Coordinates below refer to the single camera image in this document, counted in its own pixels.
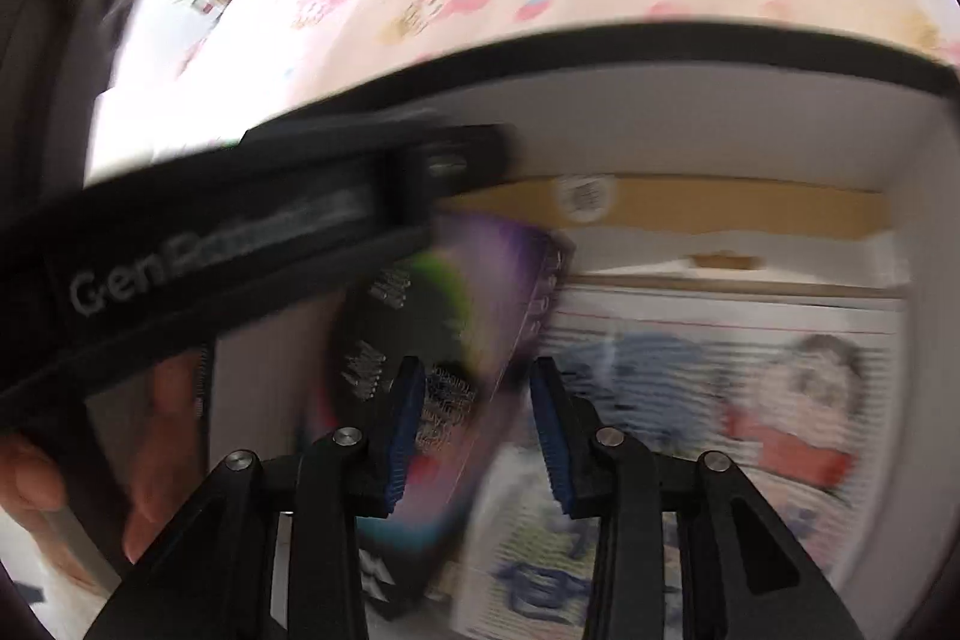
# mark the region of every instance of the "hand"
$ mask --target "hand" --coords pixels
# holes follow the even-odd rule
[[[152,410],[131,468],[131,514],[124,552],[138,560],[200,483],[200,436],[194,408],[198,356],[185,353],[152,370]],[[37,541],[40,552],[71,581],[96,589],[44,511],[66,504],[56,464],[20,434],[0,437],[0,506]]]

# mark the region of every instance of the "red line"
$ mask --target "red line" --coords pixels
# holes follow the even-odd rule
[[[725,323],[695,323],[688,320],[649,320],[649,319],[632,319],[632,317],[617,317],[617,316],[592,316],[591,314],[586,313],[570,313],[565,310],[557,310],[556,314],[558,316],[572,316],[572,317],[592,317],[593,319],[599,320],[629,320],[631,323],[653,323],[656,326],[701,326],[711,329],[751,329],[759,330],[760,332],[798,332],[798,333],[824,333],[824,329],[789,329],[781,326],[731,326]],[[875,335],[875,336],[893,336],[893,332],[842,332],[841,330],[830,329],[829,333],[859,333],[859,335]]]

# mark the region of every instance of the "red object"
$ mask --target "red object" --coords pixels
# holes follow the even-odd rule
[[[790,480],[818,488],[836,488],[853,467],[853,456],[832,448],[817,448],[794,434],[759,423],[747,410],[727,405],[724,429],[728,437],[760,442],[757,466]]]

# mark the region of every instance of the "triangular cutout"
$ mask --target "triangular cutout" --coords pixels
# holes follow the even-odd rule
[[[768,594],[799,584],[797,568],[752,508],[742,499],[734,499],[731,510],[751,593]]]

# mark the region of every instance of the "newspaper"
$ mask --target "newspaper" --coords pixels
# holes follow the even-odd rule
[[[570,287],[544,335],[568,390],[661,453],[729,453],[834,586],[880,501],[899,425],[901,303]],[[501,453],[474,510],[453,629],[579,638],[596,525],[560,514],[536,448]],[[583,550],[587,542],[590,550]],[[665,637],[682,636],[664,515]]]

